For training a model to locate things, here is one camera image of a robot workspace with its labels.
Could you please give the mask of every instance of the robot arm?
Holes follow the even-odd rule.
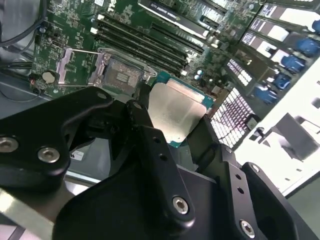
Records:
[[[124,104],[87,87],[0,120],[0,201],[14,199],[2,213],[19,205],[54,240],[318,239],[258,166],[238,166],[206,116],[187,137],[197,172],[177,167],[146,95]],[[114,174],[72,197],[70,153],[95,138],[110,140]]]

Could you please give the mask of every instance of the pcie slot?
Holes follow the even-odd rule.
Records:
[[[190,48],[199,54],[202,54],[204,52],[204,50],[200,46],[196,45],[195,43],[193,43],[191,41],[184,39],[183,37],[181,37],[179,35],[176,35],[170,31],[168,31],[167,29],[165,29],[162,26],[159,26],[155,23],[152,23],[151,29],[175,40],[176,42],[179,42],[179,43],[185,45],[187,48]]]
[[[212,8],[213,10],[215,10],[216,12],[220,13],[221,15],[225,15],[228,10],[225,9],[224,7],[216,4],[215,2],[213,1],[210,1],[210,0],[199,0],[202,4],[208,6],[209,8]]]
[[[166,70],[166,71],[173,73],[177,76],[180,75],[180,69],[176,69],[176,68],[168,65],[167,63],[165,63],[159,59],[155,59],[152,56],[145,54],[144,52],[137,51],[135,48],[133,48],[131,46],[127,46],[127,45],[124,46],[124,45],[120,44],[118,41],[114,40],[114,38],[110,38],[107,35],[103,35],[100,33],[97,34],[97,38],[116,47],[116,48],[118,48],[118,49],[121,49],[124,52],[127,52],[127,53],[129,53],[139,59],[142,59],[142,60],[145,60],[146,62],[152,63],[155,66],[157,66],[163,70]]]
[[[210,18],[206,17],[206,16],[202,16],[201,17],[201,21],[205,24],[207,24],[209,27],[213,28],[213,29],[217,29],[219,27],[219,23],[211,20]]]
[[[131,32],[124,30],[122,27],[118,27],[114,24],[110,24],[106,20],[100,20],[98,25],[103,26],[103,27],[107,27],[109,29],[113,29],[114,31],[122,33],[123,35],[126,35],[128,38],[132,38],[137,42],[141,42],[141,43],[149,46],[150,48],[153,48],[157,51],[160,51],[161,53],[167,55],[168,57],[170,57],[172,59],[175,59],[176,61],[180,61],[181,63],[186,62],[186,55],[184,53],[177,54],[176,49],[174,51],[175,53],[173,53],[172,49],[167,50],[166,49],[167,47],[164,47],[163,44],[161,46],[152,44],[150,41],[145,40],[146,36],[144,34],[141,34],[141,32],[137,32],[137,30],[135,30],[136,34],[132,34]]]
[[[131,46],[132,48],[135,48],[137,51],[143,52],[143,53],[150,55],[156,59],[160,59],[163,62],[166,62],[167,64],[172,65],[178,69],[182,69],[184,67],[184,64],[185,64],[184,62],[182,63],[182,62],[175,61],[174,59],[171,59],[168,56],[161,54],[161,52],[155,51],[152,48],[148,48],[149,46],[146,46],[144,44],[136,42],[136,41],[132,40],[131,38],[128,38],[125,35],[119,36],[118,32],[113,32],[111,29],[107,29],[105,27],[100,27],[99,31],[103,35],[107,35],[113,39],[116,39],[118,42],[121,42],[121,43],[124,43],[125,45]]]

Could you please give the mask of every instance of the black cable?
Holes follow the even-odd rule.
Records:
[[[8,47],[3,47],[4,50],[10,52],[10,53],[14,53],[14,54],[21,54],[23,55],[23,53],[25,53],[25,51],[27,51],[31,44],[34,42],[35,38],[37,35],[37,30],[34,30],[32,38],[30,39],[29,43],[27,44],[27,46],[25,46],[23,49],[19,49],[16,46],[10,45]],[[28,60],[33,60],[32,56],[30,57],[30,54],[25,54],[23,55],[25,58],[27,58]]]
[[[6,76],[9,76],[11,78],[16,78],[16,79],[19,79],[19,80],[22,80],[24,82],[27,82],[29,83],[29,78],[25,75],[22,75],[20,73],[17,73],[17,72],[14,72],[14,71],[10,71],[8,69],[1,69],[0,68],[0,73],[6,75]]]
[[[5,95],[4,92],[1,89],[0,89],[0,94],[2,96],[4,96],[6,99],[8,99],[9,101],[14,102],[14,103],[29,103],[29,102],[32,102],[32,101],[36,100],[37,98],[39,98],[41,96],[41,94],[42,94],[42,91],[39,90],[39,93],[35,97],[33,97],[31,99],[27,99],[27,100],[15,100],[15,99],[12,99],[11,97],[8,97],[7,95]]]
[[[32,62],[0,62],[0,69],[30,69]]]
[[[36,28],[39,27],[46,18],[47,5],[48,5],[47,0],[42,0],[42,11],[41,11],[41,15],[40,15],[39,19],[36,20],[34,22],[34,24],[32,24],[29,28],[27,28],[25,31],[18,34],[17,36],[15,36],[9,40],[0,41],[0,48],[8,47],[10,45],[16,44],[17,42],[19,42],[20,40],[22,40],[26,36],[28,36],[30,33],[32,33],[32,31],[36,30]]]

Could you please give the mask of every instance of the green circuit board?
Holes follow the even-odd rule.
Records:
[[[260,8],[257,3],[250,0],[216,1],[216,4],[227,10],[223,16],[209,7],[208,1],[206,0],[206,3],[200,0],[160,0],[157,3],[206,29],[210,29],[210,26],[203,23],[204,16],[215,21],[219,24],[218,39],[228,45],[237,43]],[[187,74],[177,76],[176,73],[175,76],[209,94],[211,85],[220,79],[220,68],[228,58],[227,52],[222,54],[221,50],[216,50],[209,44],[201,42],[199,38],[141,7],[139,3],[140,0],[50,0],[47,19],[42,26],[45,30],[38,33],[35,41],[32,73],[36,76],[36,86],[45,90],[47,95],[57,98],[88,85],[88,79],[95,70],[97,56],[86,52],[72,54],[70,61],[65,66],[66,75],[63,84],[58,84],[57,81],[48,83],[41,78],[42,73],[46,71],[57,71],[66,48],[94,53],[98,48],[115,48],[132,58],[148,62],[140,59],[135,53],[128,53],[125,49],[120,49],[118,45],[94,36],[91,29],[97,26],[97,16],[100,14],[114,21],[115,26],[129,26],[130,31],[150,36],[173,51],[185,54],[188,63],[181,70],[185,70]],[[167,31],[175,38],[181,39],[182,42],[162,34],[157,29]],[[115,37],[113,40],[114,44],[118,44],[123,39]],[[159,66],[154,66],[154,69],[159,72],[170,72]],[[202,82],[195,79],[198,70],[203,72]],[[104,88],[115,94],[121,93],[120,90],[116,91],[114,88],[108,89],[107,86]]]

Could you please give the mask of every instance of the motherboard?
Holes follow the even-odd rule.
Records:
[[[131,96],[166,72],[210,95],[259,9],[253,0],[50,0],[32,84],[52,98],[87,86]]]

